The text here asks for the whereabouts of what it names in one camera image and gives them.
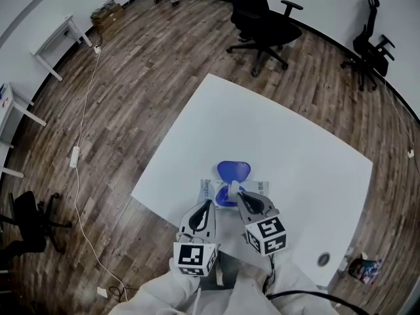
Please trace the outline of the black armless swivel chair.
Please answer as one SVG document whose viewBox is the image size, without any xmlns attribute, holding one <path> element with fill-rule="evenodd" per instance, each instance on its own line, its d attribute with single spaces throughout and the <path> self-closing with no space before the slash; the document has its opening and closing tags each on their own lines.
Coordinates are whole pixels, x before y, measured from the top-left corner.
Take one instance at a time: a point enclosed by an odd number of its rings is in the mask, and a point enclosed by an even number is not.
<svg viewBox="0 0 420 315">
<path fill-rule="evenodd" d="M 60 194 L 50 196 L 46 210 L 43 210 L 44 201 L 36 202 L 32 191 L 24 192 L 17 198 L 9 194 L 9 205 L 12 217 L 0 214 L 0 233 L 3 224 L 11 224 L 19 227 L 21 240 L 14 240 L 4 249 L 0 249 L 0 265 L 3 265 L 15 257 L 25 253 L 42 253 L 50 240 L 55 250 L 64 254 L 65 249 L 60 248 L 54 238 L 53 227 L 71 228 L 72 223 L 60 224 L 51 220 L 51 212 L 54 200 L 60 198 Z"/>
</svg>

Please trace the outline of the black reclined office chair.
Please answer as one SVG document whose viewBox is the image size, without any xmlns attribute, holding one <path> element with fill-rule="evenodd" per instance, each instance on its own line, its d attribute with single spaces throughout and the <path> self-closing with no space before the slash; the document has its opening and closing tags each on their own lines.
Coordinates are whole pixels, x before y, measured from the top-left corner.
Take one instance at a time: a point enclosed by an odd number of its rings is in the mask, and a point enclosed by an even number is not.
<svg viewBox="0 0 420 315">
<path fill-rule="evenodd" d="M 303 10 L 303 7 L 287 0 L 282 0 L 286 8 L 283 14 L 270 10 L 267 0 L 230 0 L 233 10 L 231 22 L 240 31 L 239 45 L 232 45 L 226 52 L 232 53 L 238 49 L 255 49 L 257 56 L 251 70 L 252 77 L 259 75 L 262 53 L 266 53 L 282 64 L 287 70 L 289 64 L 273 50 L 283 49 L 283 46 L 293 42 L 302 35 L 302 31 L 291 22 L 293 9 Z"/>
</svg>

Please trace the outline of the white narrow side table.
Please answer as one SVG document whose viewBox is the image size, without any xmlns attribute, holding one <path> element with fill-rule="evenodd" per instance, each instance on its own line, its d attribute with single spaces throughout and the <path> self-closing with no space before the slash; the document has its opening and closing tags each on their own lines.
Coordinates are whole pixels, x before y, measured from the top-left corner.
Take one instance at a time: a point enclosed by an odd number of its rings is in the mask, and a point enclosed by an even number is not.
<svg viewBox="0 0 420 315">
<path fill-rule="evenodd" d="M 5 167 L 5 159 L 7 153 L 10 149 L 14 148 L 14 146 L 11 143 L 6 142 L 1 138 L 1 135 L 10 117 L 10 114 L 12 113 L 12 110 L 15 109 L 19 111 L 22 115 L 27 116 L 28 118 L 32 119 L 33 121 L 42 125 L 43 127 L 47 125 L 47 122 L 42 120 L 40 117 L 37 117 L 36 115 L 32 114 L 29 110 L 23 107 L 23 105 L 21 105 L 16 100 L 16 96 L 27 102 L 28 105 L 34 105 L 34 102 L 29 100 L 27 97 L 25 97 L 18 91 L 13 91 L 13 88 L 10 83 L 6 82 L 2 84 L 2 86 L 0 86 L 0 177 L 2 174 L 7 174 L 22 179 L 24 178 L 23 173 Z"/>
</svg>

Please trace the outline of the cardboard box with clutter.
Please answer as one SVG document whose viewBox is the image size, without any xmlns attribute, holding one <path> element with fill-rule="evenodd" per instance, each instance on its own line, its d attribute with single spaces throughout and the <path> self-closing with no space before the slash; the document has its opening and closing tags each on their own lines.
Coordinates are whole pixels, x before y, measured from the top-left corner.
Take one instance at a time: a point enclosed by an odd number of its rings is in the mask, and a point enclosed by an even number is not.
<svg viewBox="0 0 420 315">
<path fill-rule="evenodd" d="M 108 29 L 124 15 L 124 8 L 115 0 L 108 0 L 91 13 L 91 22 L 98 33 Z"/>
</svg>

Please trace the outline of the person's grey trouser leg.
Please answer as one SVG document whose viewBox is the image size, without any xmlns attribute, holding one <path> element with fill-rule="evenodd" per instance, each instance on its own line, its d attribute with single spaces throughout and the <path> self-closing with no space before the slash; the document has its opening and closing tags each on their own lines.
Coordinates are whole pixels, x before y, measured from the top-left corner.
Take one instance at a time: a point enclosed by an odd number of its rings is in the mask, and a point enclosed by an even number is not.
<svg viewBox="0 0 420 315">
<path fill-rule="evenodd" d="M 208 277 L 209 289 L 232 289 L 243 263 L 222 251 Z"/>
</svg>

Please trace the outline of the black bag of bottles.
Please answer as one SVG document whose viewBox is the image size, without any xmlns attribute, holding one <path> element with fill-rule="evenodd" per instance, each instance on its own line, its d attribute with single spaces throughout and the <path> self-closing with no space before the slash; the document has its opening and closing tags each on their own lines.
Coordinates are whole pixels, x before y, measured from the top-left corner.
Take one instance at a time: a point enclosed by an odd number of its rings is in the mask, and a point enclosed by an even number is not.
<svg viewBox="0 0 420 315">
<path fill-rule="evenodd" d="M 351 262 L 347 272 L 351 277 L 365 285 L 373 284 L 381 271 L 382 264 L 382 259 L 378 261 L 369 260 L 366 255 L 361 253 Z"/>
</svg>

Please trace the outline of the black slim headrest office chair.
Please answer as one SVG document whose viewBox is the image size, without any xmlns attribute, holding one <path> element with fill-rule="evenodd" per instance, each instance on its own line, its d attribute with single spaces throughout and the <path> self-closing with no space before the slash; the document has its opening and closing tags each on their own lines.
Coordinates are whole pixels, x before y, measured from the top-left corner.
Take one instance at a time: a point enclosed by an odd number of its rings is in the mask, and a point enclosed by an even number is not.
<svg viewBox="0 0 420 315">
<path fill-rule="evenodd" d="M 340 65 L 342 69 L 350 66 L 358 71 L 360 76 L 360 91 L 364 90 L 365 77 L 373 83 L 373 90 L 377 88 L 377 84 L 371 75 L 373 70 L 376 70 L 382 77 L 387 75 L 389 62 L 385 58 L 386 56 L 388 56 L 392 61 L 395 61 L 393 55 L 391 55 L 386 48 L 386 45 L 390 45 L 392 48 L 395 48 L 395 45 L 387 36 L 382 34 L 382 41 L 376 46 L 369 42 L 371 36 L 373 35 L 377 10 L 380 7 L 380 2 L 379 0 L 368 0 L 368 3 L 369 17 L 367 23 L 364 24 L 362 32 L 352 42 L 353 49 L 356 54 L 360 55 L 360 58 L 357 60 L 352 59 L 351 61 L 344 61 Z"/>
</svg>

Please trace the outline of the person's left forearm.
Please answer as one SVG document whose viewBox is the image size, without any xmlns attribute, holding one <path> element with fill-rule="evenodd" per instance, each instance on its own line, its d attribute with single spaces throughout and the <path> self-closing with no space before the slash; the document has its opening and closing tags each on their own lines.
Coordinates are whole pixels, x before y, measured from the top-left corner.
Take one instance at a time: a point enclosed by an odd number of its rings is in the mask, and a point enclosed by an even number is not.
<svg viewBox="0 0 420 315">
<path fill-rule="evenodd" d="M 182 274 L 169 260 L 170 270 L 143 284 L 130 300 L 116 305 L 108 315 L 185 315 L 180 306 L 198 289 L 200 279 Z"/>
</svg>

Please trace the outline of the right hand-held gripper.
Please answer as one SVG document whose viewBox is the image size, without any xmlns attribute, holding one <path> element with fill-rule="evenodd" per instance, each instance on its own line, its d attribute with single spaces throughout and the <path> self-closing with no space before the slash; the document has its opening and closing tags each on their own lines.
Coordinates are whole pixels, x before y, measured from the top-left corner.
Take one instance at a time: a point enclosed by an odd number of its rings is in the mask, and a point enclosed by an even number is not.
<svg viewBox="0 0 420 315">
<path fill-rule="evenodd" d="M 280 212 L 268 197 L 238 192 L 236 203 L 245 225 L 245 240 L 257 253 L 266 257 L 286 248 L 287 234 Z"/>
</svg>

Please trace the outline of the clear plastic packet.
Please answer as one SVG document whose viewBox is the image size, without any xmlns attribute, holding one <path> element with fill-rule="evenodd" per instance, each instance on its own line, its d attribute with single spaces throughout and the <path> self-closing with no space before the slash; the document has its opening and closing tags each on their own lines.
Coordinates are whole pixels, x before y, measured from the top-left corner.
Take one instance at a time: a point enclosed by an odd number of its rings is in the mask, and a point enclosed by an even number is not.
<svg viewBox="0 0 420 315">
<path fill-rule="evenodd" d="M 269 182 L 249 180 L 251 166 L 244 161 L 222 161 L 217 167 L 217 179 L 201 179 L 197 202 L 212 200 L 216 209 L 237 210 L 236 199 L 229 198 L 229 186 L 233 180 L 240 184 L 240 192 L 256 192 L 268 195 Z"/>
</svg>

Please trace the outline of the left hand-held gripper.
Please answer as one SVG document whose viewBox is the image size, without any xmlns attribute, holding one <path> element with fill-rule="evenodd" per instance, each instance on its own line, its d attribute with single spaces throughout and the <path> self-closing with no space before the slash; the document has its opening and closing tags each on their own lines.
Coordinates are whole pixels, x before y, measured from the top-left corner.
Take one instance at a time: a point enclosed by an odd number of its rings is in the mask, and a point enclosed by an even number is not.
<svg viewBox="0 0 420 315">
<path fill-rule="evenodd" d="M 207 277 L 216 262 L 219 244 L 188 235 L 203 231 L 207 235 L 216 233 L 215 205 L 210 199 L 194 205 L 181 218 L 182 233 L 177 234 L 173 243 L 173 258 L 175 266 L 184 275 Z"/>
</svg>

